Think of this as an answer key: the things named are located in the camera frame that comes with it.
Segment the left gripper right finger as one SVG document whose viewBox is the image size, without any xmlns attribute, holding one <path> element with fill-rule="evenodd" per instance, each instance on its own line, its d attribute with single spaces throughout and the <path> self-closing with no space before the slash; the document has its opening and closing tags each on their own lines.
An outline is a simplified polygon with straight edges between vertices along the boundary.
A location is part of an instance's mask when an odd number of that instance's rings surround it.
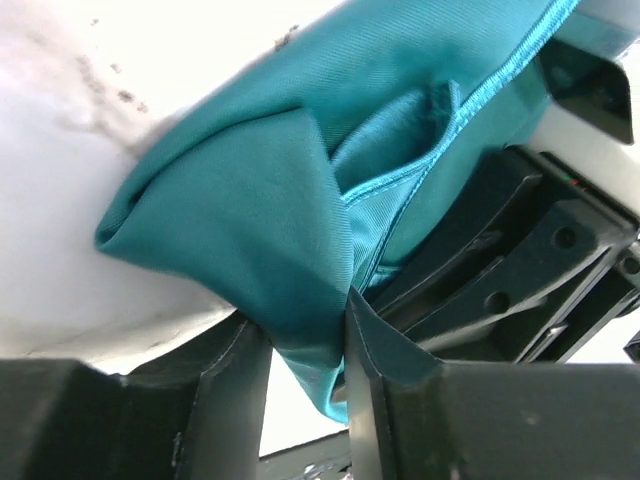
<svg viewBox="0 0 640 480">
<path fill-rule="evenodd" d="M 445 362 L 346 308 L 345 385 L 357 479 L 635 479 L 635 365 Z"/>
</svg>

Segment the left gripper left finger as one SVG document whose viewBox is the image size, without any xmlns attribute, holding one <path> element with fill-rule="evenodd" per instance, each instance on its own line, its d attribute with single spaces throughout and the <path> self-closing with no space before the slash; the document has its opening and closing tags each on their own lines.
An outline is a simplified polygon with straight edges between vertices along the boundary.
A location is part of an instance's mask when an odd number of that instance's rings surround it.
<svg viewBox="0 0 640 480">
<path fill-rule="evenodd" d="M 252 479 L 271 347 L 226 320 L 127 375 L 1 364 L 5 479 Z"/>
</svg>

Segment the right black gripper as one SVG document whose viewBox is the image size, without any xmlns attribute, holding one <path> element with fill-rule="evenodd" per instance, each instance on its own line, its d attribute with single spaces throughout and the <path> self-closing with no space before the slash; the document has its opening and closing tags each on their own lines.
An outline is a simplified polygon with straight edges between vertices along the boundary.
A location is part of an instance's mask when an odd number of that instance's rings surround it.
<svg viewBox="0 0 640 480">
<path fill-rule="evenodd" d="M 495 150 L 373 307 L 447 360 L 554 360 L 638 227 L 553 155 Z"/>
</svg>

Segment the teal cloth napkin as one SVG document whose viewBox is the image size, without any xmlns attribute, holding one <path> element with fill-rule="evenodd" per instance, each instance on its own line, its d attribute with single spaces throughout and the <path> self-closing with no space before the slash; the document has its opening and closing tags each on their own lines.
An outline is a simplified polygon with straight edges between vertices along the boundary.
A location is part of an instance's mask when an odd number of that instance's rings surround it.
<svg viewBox="0 0 640 480">
<path fill-rule="evenodd" d="M 220 295 L 346 422 L 331 394 L 350 289 L 397 274 L 480 154 L 524 136 L 546 100 L 532 59 L 574 9 L 348 1 L 158 140 L 96 248 Z"/>
</svg>

